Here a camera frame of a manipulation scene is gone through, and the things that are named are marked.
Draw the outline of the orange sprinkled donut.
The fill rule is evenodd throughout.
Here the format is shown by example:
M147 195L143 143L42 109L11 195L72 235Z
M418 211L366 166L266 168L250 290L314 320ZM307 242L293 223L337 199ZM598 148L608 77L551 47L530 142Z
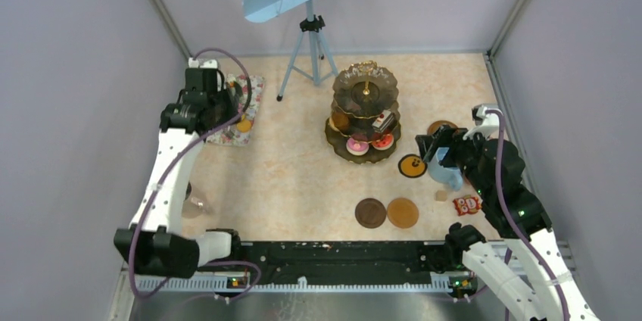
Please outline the orange sprinkled donut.
M384 134L380 139L371 143L371 146L377 151L386 151L394 144L394 135L392 133Z

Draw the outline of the brown white layered cake slice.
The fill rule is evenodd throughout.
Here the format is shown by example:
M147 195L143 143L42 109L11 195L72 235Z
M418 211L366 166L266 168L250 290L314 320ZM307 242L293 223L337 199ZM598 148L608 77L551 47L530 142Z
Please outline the brown white layered cake slice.
M372 129L377 133L383 133L394 121L395 115L390 110L383 110L372 122Z

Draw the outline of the pink frosted donut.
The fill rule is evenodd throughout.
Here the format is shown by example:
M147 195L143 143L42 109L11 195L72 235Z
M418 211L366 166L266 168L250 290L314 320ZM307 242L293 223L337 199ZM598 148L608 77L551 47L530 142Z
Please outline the pink frosted donut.
M352 154L354 156L363 156L369 150L369 143L362 142L350 137L346 141L346 149L349 154Z

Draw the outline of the round golden bun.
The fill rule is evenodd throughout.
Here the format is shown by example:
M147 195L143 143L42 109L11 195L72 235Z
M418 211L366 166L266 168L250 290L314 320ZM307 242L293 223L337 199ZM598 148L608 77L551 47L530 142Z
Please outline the round golden bun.
M350 127L349 116L343 112L332 112L329 125L336 132L345 132Z

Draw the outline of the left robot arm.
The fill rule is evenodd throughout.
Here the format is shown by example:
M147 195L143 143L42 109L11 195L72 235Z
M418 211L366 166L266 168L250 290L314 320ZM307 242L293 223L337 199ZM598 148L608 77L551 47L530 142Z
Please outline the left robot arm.
M160 115L157 156L139 209L114 234L114 246L137 275L188 279L214 260L224 270L242 263L243 251L226 231L182 236L189 177L208 136L239 119L233 87L216 67L188 67L176 102Z

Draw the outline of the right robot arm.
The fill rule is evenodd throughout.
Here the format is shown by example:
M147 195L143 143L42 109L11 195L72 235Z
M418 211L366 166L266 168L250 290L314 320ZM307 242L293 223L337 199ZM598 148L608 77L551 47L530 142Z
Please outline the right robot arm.
M495 259L474 226L459 223L446 236L446 264L473 271L516 319L596 320L560 253L543 204L522 183L524 160L514 145L493 138L495 130L445 126L431 135L417 135L415 141L426 163L455 170L478 192L485 219L525 276Z

